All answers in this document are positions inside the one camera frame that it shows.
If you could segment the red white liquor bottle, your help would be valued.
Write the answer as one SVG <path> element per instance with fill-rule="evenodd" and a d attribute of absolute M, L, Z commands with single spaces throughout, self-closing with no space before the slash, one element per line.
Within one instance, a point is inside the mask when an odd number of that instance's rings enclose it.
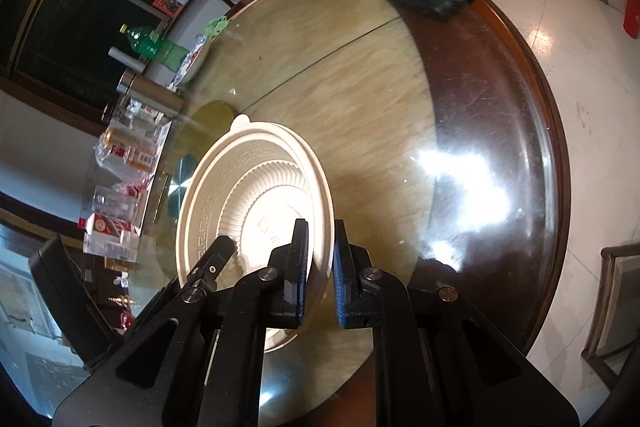
<path fill-rule="evenodd" d="M 95 242 L 125 248 L 137 248 L 140 239 L 131 222 L 97 212 L 91 213 L 85 221 L 85 236 Z"/>

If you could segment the green soda bottle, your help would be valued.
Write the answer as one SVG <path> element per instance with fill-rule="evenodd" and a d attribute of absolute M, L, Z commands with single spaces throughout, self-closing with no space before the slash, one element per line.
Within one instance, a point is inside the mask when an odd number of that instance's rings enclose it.
<path fill-rule="evenodd" d="M 160 63 L 171 72 L 177 72 L 189 50 L 162 36 L 151 27 L 131 27 L 123 24 L 119 32 L 125 35 L 131 49 L 150 61 Z"/>

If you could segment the patterned plate with food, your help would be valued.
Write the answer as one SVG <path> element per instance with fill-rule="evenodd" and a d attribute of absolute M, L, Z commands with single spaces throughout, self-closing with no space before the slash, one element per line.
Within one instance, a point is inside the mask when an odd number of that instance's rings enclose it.
<path fill-rule="evenodd" d="M 194 46 L 192 46 L 191 51 L 182 61 L 178 72 L 175 73 L 174 78 L 168 83 L 167 89 L 169 91 L 176 92 L 192 80 L 204 64 L 211 44 L 212 38 L 204 35 L 196 38 Z"/>

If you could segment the stainless steel thermos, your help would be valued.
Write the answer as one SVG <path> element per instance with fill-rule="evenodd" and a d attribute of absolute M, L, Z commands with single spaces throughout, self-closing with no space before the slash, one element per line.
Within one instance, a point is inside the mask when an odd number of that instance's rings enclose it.
<path fill-rule="evenodd" d="M 183 98 L 180 95 L 129 69 L 120 77 L 117 91 L 168 118 L 176 118 L 183 106 Z"/>

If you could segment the gold round placemat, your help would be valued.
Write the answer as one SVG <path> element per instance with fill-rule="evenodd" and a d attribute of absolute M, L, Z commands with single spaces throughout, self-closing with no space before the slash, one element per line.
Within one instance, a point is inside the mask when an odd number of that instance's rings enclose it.
<path fill-rule="evenodd" d="M 229 104 L 215 101 L 178 124 L 171 130 L 164 150 L 167 171 L 173 173 L 178 161 L 188 154 L 199 164 L 238 116 Z M 174 254 L 172 271 L 177 274 L 178 219 L 170 221 L 171 229 L 160 233 L 156 243 Z M 305 310 L 300 329 L 269 329 L 260 395 L 262 415 L 296 417 L 311 411 L 329 400 L 370 355 L 368 333 L 346 332 L 338 326 L 331 293 L 329 276 L 316 314 Z"/>

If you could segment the wooden chair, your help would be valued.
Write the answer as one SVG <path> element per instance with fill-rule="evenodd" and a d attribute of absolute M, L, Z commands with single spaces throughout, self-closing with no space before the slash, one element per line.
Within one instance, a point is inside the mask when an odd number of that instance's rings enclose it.
<path fill-rule="evenodd" d="M 639 340 L 639 243 L 601 251 L 600 284 L 582 359 L 612 391 L 622 370 L 611 361 Z"/>

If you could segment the silver turntable hub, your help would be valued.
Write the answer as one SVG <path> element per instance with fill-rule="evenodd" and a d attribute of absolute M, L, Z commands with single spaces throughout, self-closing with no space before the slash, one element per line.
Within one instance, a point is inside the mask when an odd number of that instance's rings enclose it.
<path fill-rule="evenodd" d="M 195 156 L 188 154 L 178 161 L 174 172 L 172 173 L 167 191 L 167 210 L 171 219 L 177 220 L 181 206 L 183 204 L 186 191 L 191 185 L 192 178 L 198 160 Z"/>

